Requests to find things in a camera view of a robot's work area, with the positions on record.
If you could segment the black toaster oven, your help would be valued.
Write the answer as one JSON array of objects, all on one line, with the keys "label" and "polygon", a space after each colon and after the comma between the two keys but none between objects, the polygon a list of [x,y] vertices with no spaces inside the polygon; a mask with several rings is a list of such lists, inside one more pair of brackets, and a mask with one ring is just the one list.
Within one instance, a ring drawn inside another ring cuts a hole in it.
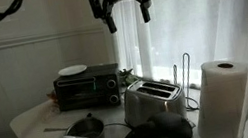
[{"label": "black toaster oven", "polygon": [[118,64],[96,65],[54,82],[61,111],[120,105],[121,84]]}]

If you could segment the green plant leaves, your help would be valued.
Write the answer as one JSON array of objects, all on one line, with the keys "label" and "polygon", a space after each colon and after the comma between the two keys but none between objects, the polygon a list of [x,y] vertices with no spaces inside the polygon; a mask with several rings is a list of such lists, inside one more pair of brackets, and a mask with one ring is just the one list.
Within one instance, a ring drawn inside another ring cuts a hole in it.
[{"label": "green plant leaves", "polygon": [[123,69],[118,72],[119,73],[119,79],[120,79],[120,84],[124,87],[128,87],[135,81],[139,79],[138,76],[132,74],[132,69]]}]

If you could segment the white sheer curtain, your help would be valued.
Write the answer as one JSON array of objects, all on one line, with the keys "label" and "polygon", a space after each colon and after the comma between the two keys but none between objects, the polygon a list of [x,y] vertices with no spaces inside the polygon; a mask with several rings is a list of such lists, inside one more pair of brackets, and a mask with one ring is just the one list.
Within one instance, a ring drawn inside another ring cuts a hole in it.
[{"label": "white sheer curtain", "polygon": [[151,0],[150,22],[143,22],[135,0],[112,11],[119,65],[137,76],[173,77],[184,53],[190,79],[201,80],[201,64],[214,60],[248,63],[248,0]]}]

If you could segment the white plate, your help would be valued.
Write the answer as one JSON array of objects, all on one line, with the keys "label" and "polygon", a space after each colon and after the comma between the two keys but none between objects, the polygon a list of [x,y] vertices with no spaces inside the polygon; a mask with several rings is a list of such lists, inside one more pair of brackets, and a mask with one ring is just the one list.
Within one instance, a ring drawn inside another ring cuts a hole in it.
[{"label": "white plate", "polygon": [[87,69],[86,65],[72,65],[70,67],[63,68],[59,71],[61,76],[73,76],[74,74],[79,74]]}]

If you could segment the silver two-slot toaster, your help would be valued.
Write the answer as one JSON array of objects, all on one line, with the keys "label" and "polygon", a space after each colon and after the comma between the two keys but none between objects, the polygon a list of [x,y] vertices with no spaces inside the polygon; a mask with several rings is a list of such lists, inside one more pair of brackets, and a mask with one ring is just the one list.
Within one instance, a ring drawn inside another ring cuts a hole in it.
[{"label": "silver two-slot toaster", "polygon": [[186,115],[184,91],[178,85],[140,79],[128,86],[124,96],[124,121],[131,127],[161,112]]}]

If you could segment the white paper towel roll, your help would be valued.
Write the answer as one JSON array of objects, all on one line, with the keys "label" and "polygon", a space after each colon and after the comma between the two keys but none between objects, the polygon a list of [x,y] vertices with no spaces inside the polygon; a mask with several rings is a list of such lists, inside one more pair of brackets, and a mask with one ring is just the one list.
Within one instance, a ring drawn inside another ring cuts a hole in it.
[{"label": "white paper towel roll", "polygon": [[243,138],[248,118],[248,64],[205,62],[201,72],[200,138]]}]

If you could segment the black glass coffee carafe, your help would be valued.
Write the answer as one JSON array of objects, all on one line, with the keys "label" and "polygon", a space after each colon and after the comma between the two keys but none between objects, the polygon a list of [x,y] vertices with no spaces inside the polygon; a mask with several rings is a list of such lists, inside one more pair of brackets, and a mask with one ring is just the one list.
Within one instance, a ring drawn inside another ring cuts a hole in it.
[{"label": "black glass coffee carafe", "polygon": [[125,138],[192,138],[190,121],[180,114],[161,112],[133,128]]}]

